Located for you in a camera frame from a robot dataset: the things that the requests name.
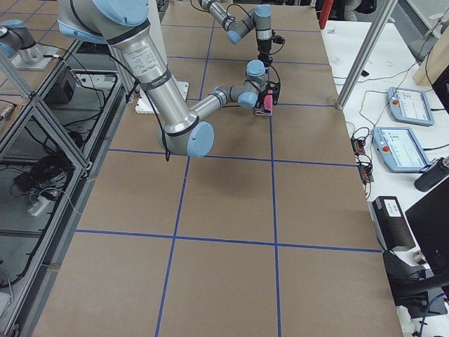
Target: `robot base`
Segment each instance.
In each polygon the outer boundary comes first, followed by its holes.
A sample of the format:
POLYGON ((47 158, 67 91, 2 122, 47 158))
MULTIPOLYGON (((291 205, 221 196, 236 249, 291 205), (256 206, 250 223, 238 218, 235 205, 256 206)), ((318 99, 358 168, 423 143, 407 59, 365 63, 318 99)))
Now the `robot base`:
MULTIPOLYGON (((182 98, 184 100, 187 99, 187 92, 189 91, 189 82, 179 82, 176 81, 177 87, 180 89, 182 98)), ((135 106, 135 111, 138 114, 153 114, 153 108, 149 104, 147 96, 140 90, 140 98, 138 100, 138 104, 135 106)))
MULTIPOLYGON (((59 51, 58 48, 54 47, 39 46, 39 48, 44 55, 55 55, 59 51)), ((17 54, 13 58, 12 63, 17 70, 31 70, 41 72, 47 67, 51 60, 53 60, 53 58, 43 58, 42 61, 34 63, 33 65, 29 65, 28 63, 23 62, 20 55, 17 54)))

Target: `blue cable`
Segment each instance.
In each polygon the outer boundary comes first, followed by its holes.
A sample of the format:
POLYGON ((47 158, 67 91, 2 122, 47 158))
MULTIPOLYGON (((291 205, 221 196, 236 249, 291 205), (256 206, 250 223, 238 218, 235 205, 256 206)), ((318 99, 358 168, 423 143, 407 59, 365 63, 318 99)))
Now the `blue cable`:
POLYGON ((432 298, 432 300, 426 306, 426 310, 424 311, 424 315, 422 316, 421 328, 420 328, 420 332, 418 333, 418 337, 422 337, 422 330, 424 330, 424 322, 426 321, 426 317, 429 314, 431 305, 434 304, 434 302, 436 300, 438 300, 440 297, 442 297, 444 295, 445 295, 445 293, 440 293, 439 295, 435 296, 434 298, 432 298))

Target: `white desk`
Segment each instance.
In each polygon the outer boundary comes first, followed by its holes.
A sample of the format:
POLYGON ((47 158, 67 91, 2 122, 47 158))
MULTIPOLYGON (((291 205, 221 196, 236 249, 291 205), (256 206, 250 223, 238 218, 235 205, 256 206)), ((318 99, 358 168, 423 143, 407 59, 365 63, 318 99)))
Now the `white desk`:
MULTIPOLYGON (((345 78, 348 75, 369 26, 370 23, 368 22, 328 22, 326 28, 322 31, 322 35, 334 77, 345 78)), ((368 90, 388 91, 390 87, 399 85, 404 88, 429 90, 430 87, 417 86, 413 81, 413 74, 418 68, 418 65, 414 65, 414 63, 414 57, 412 57, 395 26, 387 24, 365 66, 365 71, 369 75, 366 78, 361 77, 359 81, 394 76, 413 66, 409 72, 404 72, 393 79, 379 79, 357 83, 347 105, 344 107, 346 120, 353 123, 356 128, 362 126, 366 126, 369 129, 373 128, 372 124, 358 114, 363 96, 368 90)), ((337 91, 340 92, 342 85, 339 84, 343 84, 344 79, 336 78, 335 83, 337 91)), ((428 92, 427 97, 432 109, 442 108, 438 97, 433 91, 428 92)), ((375 123, 386 104, 386 94, 367 93, 362 114, 375 123)), ((449 115, 446 111, 434 112, 434 119, 435 124, 431 127, 398 123, 391 118, 388 107, 386 107, 377 126, 411 127, 422 147, 437 147, 449 143, 449 115)), ((352 131, 352 127, 348 125, 350 135, 352 131)), ((376 153, 374 146, 370 147, 370 144, 371 137, 369 137, 365 149, 368 154, 372 151, 373 178, 375 182, 371 184, 372 190, 368 201, 372 201, 380 195, 394 195, 398 197, 403 211, 407 210, 424 195, 423 192, 418 191, 413 185, 419 174, 388 172, 379 154, 376 153)), ((432 160, 433 158, 446 157, 448 153, 449 149, 445 148, 429 151, 427 156, 429 160, 432 160)), ((401 254, 401 257, 410 264, 413 263, 411 256, 411 251, 401 254)), ((426 323, 428 325, 424 328, 423 336, 445 336, 449 331, 449 315, 427 318, 426 323)))

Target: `blue joint cap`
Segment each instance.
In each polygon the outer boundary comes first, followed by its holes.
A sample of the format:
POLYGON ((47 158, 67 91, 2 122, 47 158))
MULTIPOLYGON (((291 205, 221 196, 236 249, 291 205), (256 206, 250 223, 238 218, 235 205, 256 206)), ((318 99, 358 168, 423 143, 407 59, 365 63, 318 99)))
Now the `blue joint cap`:
POLYGON ((241 93, 239 96, 239 105, 243 109, 253 109, 257 103, 258 95, 252 92, 241 93))
POLYGON ((15 50, 7 44, 0 44, 0 51, 5 54, 6 58, 12 58, 15 55, 15 50))
POLYGON ((241 41, 241 36, 239 33, 234 30, 229 30, 227 33, 227 38, 231 41, 232 44, 237 44, 241 41))
POLYGON ((259 5, 255 8, 255 14, 261 18, 272 16, 272 7, 270 5, 259 5))
POLYGON ((215 134, 207 121, 200 121, 190 133, 187 154, 191 157, 204 157, 212 149, 215 134))
POLYGON ((23 23, 23 21, 21 21, 19 19, 11 19, 11 20, 6 20, 3 22, 0 22, 0 26, 4 26, 6 28, 26 28, 27 27, 25 25, 25 23, 23 23))
POLYGON ((265 73, 265 66, 262 61, 252 60, 246 65, 246 74, 250 76, 262 76, 265 73))
POLYGON ((93 0, 107 18, 123 26, 134 27, 148 16, 148 0, 93 0))
POLYGON ((104 37, 100 35, 95 35, 90 32, 86 32, 84 30, 81 30, 76 27, 72 27, 70 25, 67 25, 63 21, 58 19, 59 23, 59 30, 64 35, 71 37, 73 39, 86 41, 86 42, 92 42, 93 44, 106 44, 106 40, 104 37))

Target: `red object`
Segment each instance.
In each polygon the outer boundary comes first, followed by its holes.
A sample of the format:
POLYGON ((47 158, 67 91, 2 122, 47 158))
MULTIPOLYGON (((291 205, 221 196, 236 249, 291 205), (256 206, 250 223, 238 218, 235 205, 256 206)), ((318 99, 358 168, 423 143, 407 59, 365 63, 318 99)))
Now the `red object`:
POLYGON ((324 0, 323 8, 321 9, 320 14, 320 29, 324 29, 326 26, 326 22, 328 21, 330 10, 332 9, 332 5, 334 4, 334 0, 324 0))

